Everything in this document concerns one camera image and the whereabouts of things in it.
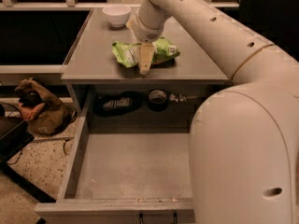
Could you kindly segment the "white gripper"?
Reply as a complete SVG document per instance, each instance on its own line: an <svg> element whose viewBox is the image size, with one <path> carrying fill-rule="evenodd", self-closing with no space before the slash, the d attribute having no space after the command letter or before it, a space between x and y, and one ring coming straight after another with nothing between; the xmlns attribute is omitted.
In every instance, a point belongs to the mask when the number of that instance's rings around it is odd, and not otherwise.
<svg viewBox="0 0 299 224"><path fill-rule="evenodd" d="M150 71L156 41L164 29L164 15L139 9L133 19L133 30L138 41L143 42L140 47L139 71L146 75Z"/></svg>

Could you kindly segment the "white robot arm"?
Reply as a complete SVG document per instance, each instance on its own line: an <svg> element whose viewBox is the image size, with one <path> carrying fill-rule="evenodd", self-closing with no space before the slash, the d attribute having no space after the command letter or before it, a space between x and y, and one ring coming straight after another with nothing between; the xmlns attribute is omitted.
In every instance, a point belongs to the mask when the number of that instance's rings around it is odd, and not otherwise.
<svg viewBox="0 0 299 224"><path fill-rule="evenodd" d="M169 17L233 83L192 120L196 224L296 224L298 62L203 0L143 0L136 38L156 40Z"/></svg>

